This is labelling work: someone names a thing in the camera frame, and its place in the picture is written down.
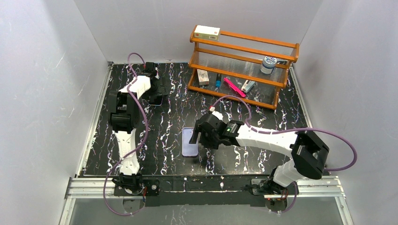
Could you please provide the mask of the lavender phone case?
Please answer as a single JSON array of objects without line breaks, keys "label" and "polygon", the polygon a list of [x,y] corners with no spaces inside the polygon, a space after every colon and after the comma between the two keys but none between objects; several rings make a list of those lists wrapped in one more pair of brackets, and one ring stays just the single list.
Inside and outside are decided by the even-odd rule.
[{"label": "lavender phone case", "polygon": [[182,156],[183,157],[196,157],[199,154],[198,143],[190,143],[193,135],[194,128],[184,127],[182,129]]}]

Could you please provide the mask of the blue-edged black smartphone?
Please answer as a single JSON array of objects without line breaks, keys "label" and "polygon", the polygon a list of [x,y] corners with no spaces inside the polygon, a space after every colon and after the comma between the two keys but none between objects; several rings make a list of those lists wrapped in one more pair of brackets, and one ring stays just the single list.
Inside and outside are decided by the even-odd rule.
[{"label": "blue-edged black smartphone", "polygon": [[149,98],[149,105],[151,106],[161,106],[163,102],[163,95],[151,96]]}]

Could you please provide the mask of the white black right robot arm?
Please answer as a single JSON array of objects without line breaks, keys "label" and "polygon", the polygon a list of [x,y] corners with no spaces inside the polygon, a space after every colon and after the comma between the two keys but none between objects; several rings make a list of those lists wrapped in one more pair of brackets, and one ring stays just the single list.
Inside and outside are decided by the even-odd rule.
[{"label": "white black right robot arm", "polygon": [[223,116],[214,111],[196,120],[190,144],[217,149],[219,145],[256,147],[271,150],[290,158],[270,175],[270,182],[287,187],[301,178],[319,180],[329,154],[328,146],[312,130],[278,132],[258,128],[242,121],[223,122]]}]

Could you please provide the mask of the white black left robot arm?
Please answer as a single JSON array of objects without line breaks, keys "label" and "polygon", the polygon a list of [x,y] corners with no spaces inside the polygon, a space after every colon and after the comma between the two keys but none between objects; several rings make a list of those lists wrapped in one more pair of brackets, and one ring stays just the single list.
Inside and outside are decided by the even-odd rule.
[{"label": "white black left robot arm", "polygon": [[148,100],[150,105],[160,106],[168,94],[165,82],[159,74],[159,65],[146,62],[142,72],[134,72],[131,82],[108,96],[108,123],[111,126],[119,148],[119,176],[113,183],[132,192],[144,188],[137,158],[136,129],[140,122],[147,123],[145,112],[139,100]]}]

